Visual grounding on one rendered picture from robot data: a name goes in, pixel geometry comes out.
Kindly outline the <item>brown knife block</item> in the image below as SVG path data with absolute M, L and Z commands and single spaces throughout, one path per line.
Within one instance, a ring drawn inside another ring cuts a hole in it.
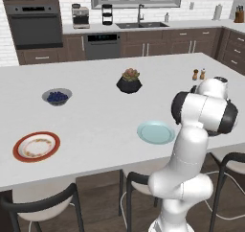
M 235 11 L 234 23 L 243 23 L 244 22 L 244 10 L 243 7 L 238 5 Z

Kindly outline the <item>grey bowl with blue pattern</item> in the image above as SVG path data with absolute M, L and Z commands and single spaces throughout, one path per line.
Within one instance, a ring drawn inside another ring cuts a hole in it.
M 50 89 L 42 95 L 42 99 L 53 106 L 64 105 L 71 97 L 72 91 L 66 88 Z

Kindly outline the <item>black wall oven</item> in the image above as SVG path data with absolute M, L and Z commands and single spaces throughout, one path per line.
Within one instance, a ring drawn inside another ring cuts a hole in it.
M 17 50 L 61 48 L 61 19 L 55 1 L 6 4 L 13 43 Z

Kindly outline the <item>silver coffee machine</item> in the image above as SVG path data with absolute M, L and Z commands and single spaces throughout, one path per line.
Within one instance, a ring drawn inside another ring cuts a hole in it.
M 89 29 L 89 9 L 76 3 L 72 5 L 73 27 L 75 29 Z

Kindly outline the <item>dark dishwasher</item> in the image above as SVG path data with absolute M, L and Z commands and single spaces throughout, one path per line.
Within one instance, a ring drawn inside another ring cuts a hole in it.
M 118 58 L 121 36 L 119 33 L 89 34 L 84 37 L 84 48 L 88 60 Z

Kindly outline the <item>white paper towel roll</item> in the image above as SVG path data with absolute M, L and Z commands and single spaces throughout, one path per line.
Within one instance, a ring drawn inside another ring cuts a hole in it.
M 220 20 L 220 16 L 221 16 L 221 13 L 222 13 L 222 5 L 219 4 L 215 7 L 215 10 L 214 10 L 214 14 L 213 14 L 213 19 L 214 21 L 217 21 L 217 20 Z

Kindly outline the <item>brown base cupboards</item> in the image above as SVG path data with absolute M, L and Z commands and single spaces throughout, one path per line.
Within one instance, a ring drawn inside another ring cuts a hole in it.
M 203 53 L 245 76 L 245 33 L 229 28 L 129 31 L 121 36 L 119 58 Z M 61 48 L 17 52 L 21 65 L 88 60 L 85 34 L 65 35 Z

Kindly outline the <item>dark tap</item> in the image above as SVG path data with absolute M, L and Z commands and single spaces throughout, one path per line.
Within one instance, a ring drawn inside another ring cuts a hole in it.
M 140 4 L 138 7 L 138 17 L 137 22 L 140 23 L 142 20 L 144 20 L 144 15 L 141 15 L 141 9 L 144 7 L 144 4 Z

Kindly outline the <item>red rimmed white plate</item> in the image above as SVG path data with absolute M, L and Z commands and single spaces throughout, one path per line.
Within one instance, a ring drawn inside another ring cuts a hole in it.
M 54 155 L 60 146 L 59 137 L 49 131 L 39 131 L 19 139 L 13 149 L 13 156 L 26 163 L 45 160 Z

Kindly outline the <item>black pot with succulent plant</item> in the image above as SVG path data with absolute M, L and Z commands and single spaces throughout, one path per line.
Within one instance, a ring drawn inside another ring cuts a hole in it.
M 139 80 L 140 73 L 133 68 L 126 69 L 119 81 L 117 87 L 124 93 L 136 93 L 143 85 Z

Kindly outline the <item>dark sink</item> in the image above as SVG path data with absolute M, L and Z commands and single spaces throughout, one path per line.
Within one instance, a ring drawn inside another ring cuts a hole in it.
M 121 29 L 136 29 L 136 28 L 161 28 L 168 27 L 168 25 L 162 22 L 145 22 L 145 23 L 117 23 Z

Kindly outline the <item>black and white chair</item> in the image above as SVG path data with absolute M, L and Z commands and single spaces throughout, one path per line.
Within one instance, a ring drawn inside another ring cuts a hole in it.
M 34 225 L 37 232 L 42 232 L 40 222 L 60 215 L 70 203 L 76 209 L 78 231 L 84 231 L 83 219 L 78 197 L 78 186 L 73 177 L 26 187 L 12 189 L 12 199 L 2 196 L 1 206 L 10 214 L 13 232 L 21 232 L 18 218 Z
M 227 177 L 226 171 L 230 170 L 245 176 L 245 143 L 212 149 L 211 155 L 218 164 L 219 173 L 212 206 L 209 232 L 213 232 L 214 229 L 220 194 Z
M 132 164 L 120 169 L 119 215 L 123 217 L 126 232 L 132 232 L 132 192 L 150 196 L 147 182 L 149 176 L 163 168 L 169 157 Z

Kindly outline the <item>light blue plate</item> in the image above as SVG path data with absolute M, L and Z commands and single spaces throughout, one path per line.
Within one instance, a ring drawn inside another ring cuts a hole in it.
M 174 130 L 161 121 L 147 121 L 137 128 L 138 136 L 145 142 L 154 145 L 170 143 L 174 137 Z

